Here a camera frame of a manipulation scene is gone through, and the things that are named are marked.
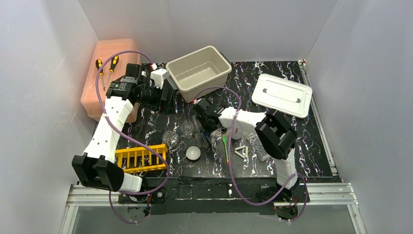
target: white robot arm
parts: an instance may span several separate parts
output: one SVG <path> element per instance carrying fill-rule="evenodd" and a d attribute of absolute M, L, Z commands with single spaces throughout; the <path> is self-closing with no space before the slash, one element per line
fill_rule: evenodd
<path fill-rule="evenodd" d="M 106 93 L 105 110 L 91 142 L 81 156 L 74 156 L 72 166 L 83 186 L 110 191 L 139 192 L 142 178 L 124 173 L 115 165 L 115 151 L 120 135 L 109 125 L 121 130 L 126 118 L 139 102 L 148 109 L 168 113 L 174 90 L 163 80 L 165 69 L 153 71 L 150 79 L 144 66 L 128 64 L 122 80 L 112 81 Z"/>
<path fill-rule="evenodd" d="M 207 132 L 231 127 L 237 111 L 233 107 L 213 105 L 204 98 L 194 101 L 194 104 L 198 119 Z M 297 173 L 294 157 L 297 132 L 281 113 L 274 110 L 268 113 L 240 110 L 234 128 L 238 131 L 257 133 L 265 151 L 275 160 L 279 185 L 283 185 L 291 175 Z M 297 179 L 298 176 L 295 175 L 285 188 L 291 189 Z"/>

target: white wall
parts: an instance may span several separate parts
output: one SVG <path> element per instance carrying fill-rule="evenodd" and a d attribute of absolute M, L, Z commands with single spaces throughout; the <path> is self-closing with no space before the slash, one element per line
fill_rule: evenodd
<path fill-rule="evenodd" d="M 99 39 L 132 38 L 156 62 L 207 45 L 232 61 L 308 56 L 337 0 L 79 0 Z"/>
<path fill-rule="evenodd" d="M 413 2 L 339 0 L 307 60 L 368 233 L 412 233 Z"/>
<path fill-rule="evenodd" d="M 0 1 L 0 233 L 57 233 L 92 136 L 80 96 L 97 36 L 77 1 Z"/>

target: screwdriver shaft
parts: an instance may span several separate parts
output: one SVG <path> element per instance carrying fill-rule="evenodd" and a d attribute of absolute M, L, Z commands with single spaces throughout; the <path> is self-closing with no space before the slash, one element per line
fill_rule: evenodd
<path fill-rule="evenodd" d="M 105 81 L 103 80 L 103 75 L 99 75 L 99 77 L 102 78 L 103 91 L 105 91 Z"/>
<path fill-rule="evenodd" d="M 108 85 L 109 79 L 111 78 L 111 75 L 112 75 L 112 72 L 110 72 L 109 75 L 108 75 L 108 80 L 106 81 L 105 87 L 106 87 L 106 85 Z"/>

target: white container lid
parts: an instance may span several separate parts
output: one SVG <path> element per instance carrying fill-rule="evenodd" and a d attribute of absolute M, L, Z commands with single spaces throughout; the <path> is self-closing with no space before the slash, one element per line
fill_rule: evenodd
<path fill-rule="evenodd" d="M 292 116 L 305 118 L 310 108 L 313 89 L 310 86 L 261 74 L 252 94 L 252 101 Z"/>

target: black marble surface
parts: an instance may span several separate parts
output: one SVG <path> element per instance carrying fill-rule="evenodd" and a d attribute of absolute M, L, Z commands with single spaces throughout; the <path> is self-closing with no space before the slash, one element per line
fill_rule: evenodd
<path fill-rule="evenodd" d="M 226 87 L 237 92 L 243 99 L 242 109 L 251 112 L 265 112 L 265 107 L 258 106 L 251 101 L 251 95 L 260 74 L 270 74 L 295 82 L 303 83 L 301 71 L 297 62 L 233 62 L 232 72 L 228 75 Z M 209 101 L 218 104 L 236 106 L 237 99 L 229 92 L 217 90 L 205 96 Z M 189 120 L 191 104 L 186 103 L 178 92 L 175 97 L 175 114 L 162 115 L 140 107 L 135 123 L 125 124 L 123 132 L 147 145 L 162 143 L 162 134 L 167 130 L 175 130 L 182 134 L 180 126 Z M 297 171 L 308 177 L 332 176 L 329 162 L 321 140 L 321 135 L 310 107 L 306 118 L 297 118 L 284 114 L 287 120 L 297 130 L 299 137 L 296 144 L 296 168 Z M 226 164 L 224 147 L 219 138 L 217 149 L 201 149 L 201 158 L 197 162 L 190 162 L 185 157 L 186 149 L 195 142 L 191 139 L 183 139 L 174 149 L 169 150 L 167 161 L 170 165 L 172 177 L 229 177 L 229 168 Z M 233 147 L 247 144 L 243 137 L 232 142 Z M 137 147 L 134 143 L 121 138 L 118 149 Z M 255 153 L 250 153 L 248 159 L 242 160 L 232 154 L 233 171 L 236 177 L 275 177 L 275 166 L 272 158 L 261 162 Z M 145 177 L 164 177 L 166 170 L 144 172 Z"/>

